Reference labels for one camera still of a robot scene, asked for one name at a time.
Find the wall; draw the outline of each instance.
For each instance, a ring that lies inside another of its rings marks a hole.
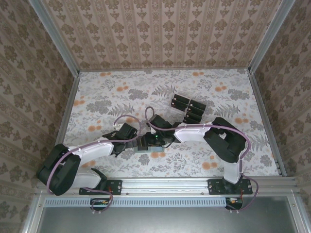
[[[73,77],[28,1],[0,1],[0,232],[18,232]]]
[[[247,67],[280,0],[43,0],[79,68]]]
[[[310,0],[296,0],[255,76],[288,175],[311,213]]]

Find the gray leaf pattern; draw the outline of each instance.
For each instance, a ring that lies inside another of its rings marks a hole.
[[[113,131],[114,120],[123,114],[140,119],[142,133],[149,131],[144,119],[147,106],[154,107],[155,113],[170,123],[182,121],[184,113],[170,107],[177,93],[207,105],[202,123],[223,117],[250,137],[252,148],[243,160],[245,174],[277,175],[246,70],[114,71],[79,75],[65,137],[68,146],[81,145]],[[125,117],[118,123],[124,122],[138,129],[135,120]],[[4,135],[12,137],[14,133],[8,126],[3,127]],[[117,158],[103,156],[94,162],[92,167],[108,177],[222,176],[224,171],[221,159],[203,142],[174,143],[159,153],[135,153],[127,149]],[[19,177],[20,182],[23,179],[29,179],[25,173]]]

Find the robotic arm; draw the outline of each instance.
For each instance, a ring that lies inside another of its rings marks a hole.
[[[240,173],[240,153],[245,149],[245,138],[236,132],[217,127],[202,127],[201,124],[187,125],[176,122],[171,125],[159,115],[154,115],[150,121],[152,132],[148,132],[138,139],[130,142],[106,142],[100,143],[105,139],[108,140],[127,140],[137,136],[137,130],[124,123],[119,131],[103,135],[101,138],[91,143],[92,146],[86,147],[65,147],[63,144],[56,145],[48,158],[44,161],[42,167],[37,171],[37,177],[45,185],[48,178],[60,158],[67,152],[73,151],[60,164],[50,182],[50,190],[57,196],[64,194],[70,188],[89,187],[92,189],[103,190],[106,177],[98,170],[92,168],[85,169],[81,166],[91,160],[101,156],[115,155],[116,157],[127,148],[137,147],[138,150],[147,150],[152,146],[164,146],[167,143],[181,143],[185,141],[207,142],[216,154],[223,160],[225,165],[224,180],[225,182],[235,185],[241,178]],[[215,118],[211,123],[215,126],[231,128],[237,130],[229,122],[221,117]]]

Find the purple cable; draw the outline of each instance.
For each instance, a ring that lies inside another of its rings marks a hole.
[[[230,131],[233,131],[233,132],[235,132],[235,133],[238,133],[239,135],[241,135],[242,137],[244,137],[245,140],[247,141],[247,149],[246,149],[246,151],[240,156],[240,174],[241,174],[243,177],[245,177],[245,178],[247,178],[247,179],[253,181],[253,182],[256,184],[256,191],[255,191],[255,193],[254,193],[254,196],[253,196],[252,200],[249,202],[249,204],[248,204],[247,206],[241,208],[240,211],[241,211],[241,210],[247,209],[247,208],[253,203],[253,201],[255,200],[255,198],[256,198],[256,196],[257,196],[257,194],[258,194],[259,184],[258,184],[258,182],[255,181],[254,179],[249,178],[249,177],[245,176],[245,175],[242,173],[242,159],[243,159],[243,157],[249,152],[249,150],[251,149],[251,141],[249,140],[249,138],[248,138],[244,133],[242,133],[242,132],[239,131],[239,130],[236,130],[236,129],[232,129],[232,128],[230,128],[230,127],[227,127],[227,126],[208,125],[208,124],[186,125],[186,126],[179,126],[179,127],[176,127],[176,128],[163,129],[163,128],[159,128],[159,127],[157,127],[157,126],[154,126],[152,123],[150,123],[150,121],[149,121],[149,119],[148,119],[148,117],[147,117],[147,111],[148,111],[148,109],[151,109],[151,110],[152,110],[152,116],[155,115],[155,110],[154,110],[154,108],[151,107],[151,106],[147,107],[147,108],[145,109],[145,118],[146,118],[146,121],[147,121],[147,123],[148,123],[152,128],[157,129],[157,130],[161,130],[161,131],[171,131],[171,130],[179,130],[179,129],[187,129],[187,128],[197,128],[197,127],[200,127],[200,126],[201,126],[201,127],[210,127],[210,128],[217,128],[217,129],[230,130]]]
[[[83,145],[83,146],[80,146],[80,147],[77,147],[77,148],[74,148],[74,149],[68,151],[67,153],[65,153],[65,154],[60,158],[60,160],[57,161],[57,163],[55,164],[55,166],[53,167],[53,169],[52,169],[52,171],[51,171],[51,173],[50,173],[50,176],[49,176],[48,181],[47,181],[47,189],[46,189],[47,192],[48,192],[49,194],[53,194],[53,193],[50,191],[50,184],[51,184],[51,180],[52,180],[52,177],[53,177],[53,175],[54,175],[56,169],[57,169],[58,166],[63,162],[63,160],[64,160],[67,156],[69,156],[71,153],[73,153],[73,152],[75,152],[75,151],[77,151],[77,150],[85,149],[85,148],[90,147],[90,146],[93,146],[93,145],[97,145],[97,144],[99,144],[99,143],[106,143],[106,142],[131,142],[131,141],[136,140],[136,139],[139,137],[139,135],[140,135],[140,133],[141,133],[141,122],[140,122],[140,120],[138,120],[138,118],[136,118],[135,116],[131,116],[131,115],[122,115],[122,116],[119,116],[119,117],[115,120],[115,122],[114,122],[113,124],[116,124],[116,122],[117,122],[120,118],[122,118],[122,117],[132,117],[132,118],[134,118],[134,119],[139,123],[139,131],[138,131],[138,133],[137,133],[137,136],[136,136],[136,137],[133,137],[132,139],[127,139],[127,140],[101,140],[101,141],[95,141],[95,142],[91,142],[91,143],[85,144],[85,145]]]
[[[108,195],[111,197],[110,202],[108,203],[108,205],[107,205],[105,208],[103,208],[103,209],[101,210],[101,212],[106,211],[106,210],[109,208],[109,206],[112,204],[112,201],[113,201],[113,195],[112,195],[112,193],[109,193],[109,192],[106,192],[106,191],[103,191],[103,190],[93,190],[93,189],[91,189],[91,188],[83,188],[83,189],[85,189],[85,190],[87,190],[87,191],[90,191],[90,192],[94,192],[94,193],[105,193],[105,194],[108,194]],[[99,202],[99,201],[100,201],[100,200],[94,200],[94,201],[92,202],[92,206],[91,206],[92,211],[96,211],[96,210],[94,210],[94,204],[97,203],[97,202]]]

